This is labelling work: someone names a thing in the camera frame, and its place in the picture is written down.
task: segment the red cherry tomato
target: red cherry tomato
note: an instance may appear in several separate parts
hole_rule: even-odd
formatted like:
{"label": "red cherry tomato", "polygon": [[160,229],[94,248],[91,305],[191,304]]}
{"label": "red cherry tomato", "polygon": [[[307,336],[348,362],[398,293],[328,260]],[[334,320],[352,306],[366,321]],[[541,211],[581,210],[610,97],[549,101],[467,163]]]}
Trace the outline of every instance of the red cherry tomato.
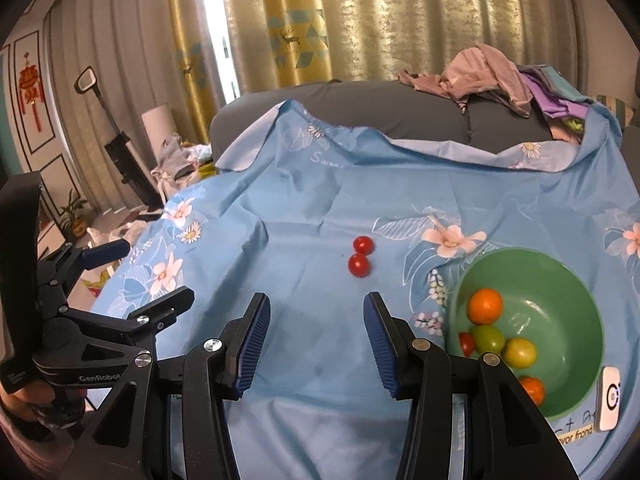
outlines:
{"label": "red cherry tomato", "polygon": [[364,254],[352,254],[347,263],[349,272],[356,278],[364,278],[371,270],[371,264]]}
{"label": "red cherry tomato", "polygon": [[373,252],[373,240],[368,236],[358,236],[353,241],[353,250],[360,254]]}
{"label": "red cherry tomato", "polygon": [[474,337],[469,332],[460,332],[458,336],[460,338],[460,346],[462,346],[462,353],[465,357],[469,357],[476,349],[476,342]]}

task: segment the finger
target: finger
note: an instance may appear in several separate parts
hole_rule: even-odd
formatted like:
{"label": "finger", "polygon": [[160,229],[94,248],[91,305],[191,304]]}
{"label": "finger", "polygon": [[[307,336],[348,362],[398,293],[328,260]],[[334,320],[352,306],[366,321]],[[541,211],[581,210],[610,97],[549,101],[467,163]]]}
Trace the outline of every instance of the finger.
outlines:
{"label": "finger", "polygon": [[15,416],[18,416],[22,420],[26,420],[28,422],[36,420],[36,415],[33,413],[30,404],[18,399],[16,396],[9,395],[2,388],[0,388],[0,397],[2,398],[2,403],[7,410]]}
{"label": "finger", "polygon": [[56,393],[45,381],[37,380],[15,392],[14,396],[30,404],[49,404],[56,398]]}

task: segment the window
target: window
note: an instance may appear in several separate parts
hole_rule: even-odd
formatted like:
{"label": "window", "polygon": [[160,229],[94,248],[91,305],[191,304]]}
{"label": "window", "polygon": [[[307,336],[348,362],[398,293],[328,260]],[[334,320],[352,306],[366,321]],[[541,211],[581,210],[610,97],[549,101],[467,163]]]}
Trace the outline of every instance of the window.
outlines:
{"label": "window", "polygon": [[239,96],[239,91],[229,42],[229,30],[226,26],[225,3],[224,0],[204,0],[204,7],[222,91],[225,94],[226,102],[230,103]]}

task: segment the green bowl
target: green bowl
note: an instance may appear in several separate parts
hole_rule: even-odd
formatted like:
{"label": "green bowl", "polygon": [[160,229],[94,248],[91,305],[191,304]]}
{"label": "green bowl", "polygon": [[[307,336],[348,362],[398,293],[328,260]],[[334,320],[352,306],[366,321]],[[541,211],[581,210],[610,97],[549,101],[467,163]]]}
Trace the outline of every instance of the green bowl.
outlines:
{"label": "green bowl", "polygon": [[529,368],[512,370],[519,378],[543,382],[542,414],[558,418],[570,413],[593,388],[604,348],[598,307],[580,278],[550,256],[529,249],[505,248],[480,256],[449,303],[450,354],[463,355],[458,334],[473,326],[466,302],[479,288],[502,295],[504,310],[494,326],[505,338],[525,337],[536,345],[538,360]]}

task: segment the potted plant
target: potted plant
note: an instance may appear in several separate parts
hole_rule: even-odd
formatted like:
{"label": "potted plant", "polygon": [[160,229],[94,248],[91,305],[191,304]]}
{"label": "potted plant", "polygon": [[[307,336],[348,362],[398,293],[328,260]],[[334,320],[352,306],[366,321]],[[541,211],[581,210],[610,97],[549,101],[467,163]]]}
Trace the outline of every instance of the potted plant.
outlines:
{"label": "potted plant", "polygon": [[65,231],[70,230],[76,238],[81,238],[86,233],[86,229],[89,227],[86,222],[86,218],[82,214],[84,206],[88,204],[88,200],[80,198],[80,195],[76,192],[74,197],[74,190],[69,190],[69,200],[65,207],[62,208],[62,224],[60,227]]}

